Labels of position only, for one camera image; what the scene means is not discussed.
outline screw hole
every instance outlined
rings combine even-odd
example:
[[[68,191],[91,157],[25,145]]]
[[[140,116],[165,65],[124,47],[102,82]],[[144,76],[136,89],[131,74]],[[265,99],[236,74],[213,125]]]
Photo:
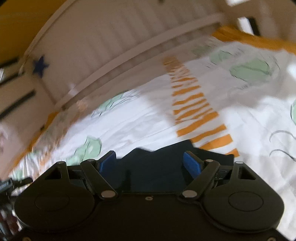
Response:
[[[153,197],[145,197],[145,200],[146,201],[152,201],[153,200]]]

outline blue plastic part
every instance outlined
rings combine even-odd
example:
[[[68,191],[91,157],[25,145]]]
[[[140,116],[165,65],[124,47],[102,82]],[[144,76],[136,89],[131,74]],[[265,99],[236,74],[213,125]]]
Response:
[[[193,179],[197,178],[202,172],[200,164],[186,152],[183,155],[183,165]]]
[[[111,155],[105,158],[100,164],[99,173],[105,177],[112,174],[115,169],[116,153],[113,151]]]
[[[44,62],[44,55],[42,55],[38,61],[34,60],[34,65],[35,65],[35,68],[33,70],[33,74],[37,73],[39,77],[42,78],[45,68],[49,66]]]

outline blue tab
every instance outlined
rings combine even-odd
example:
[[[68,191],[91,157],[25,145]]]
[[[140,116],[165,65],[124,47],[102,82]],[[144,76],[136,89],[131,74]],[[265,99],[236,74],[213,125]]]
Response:
[[[102,177],[106,177],[112,174],[116,165],[116,153],[113,151],[109,156],[105,158],[100,164],[99,173]]]
[[[193,179],[197,178],[202,172],[200,164],[187,152],[184,152],[183,155],[183,165],[193,177]]]

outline metal screw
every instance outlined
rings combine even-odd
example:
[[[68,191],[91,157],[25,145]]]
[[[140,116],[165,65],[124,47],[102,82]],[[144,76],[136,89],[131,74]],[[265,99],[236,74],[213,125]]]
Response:
[[[182,192],[182,195],[185,198],[193,198],[197,196],[197,192],[193,190],[185,190],[184,192]]]
[[[112,190],[105,190],[101,192],[101,195],[104,198],[113,198],[115,197],[116,193]]]
[[[145,197],[145,200],[146,201],[152,201],[153,200],[153,197]]]

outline black circular wheel cover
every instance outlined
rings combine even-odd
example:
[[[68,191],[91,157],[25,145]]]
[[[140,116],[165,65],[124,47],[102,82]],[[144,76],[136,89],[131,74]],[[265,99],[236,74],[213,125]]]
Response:
[[[276,227],[284,212],[279,195],[267,185],[254,181],[218,186],[203,199],[207,214],[235,232],[261,232]]]
[[[94,208],[94,197],[84,188],[47,180],[28,187],[15,202],[22,226],[40,232],[60,232],[86,219]]]

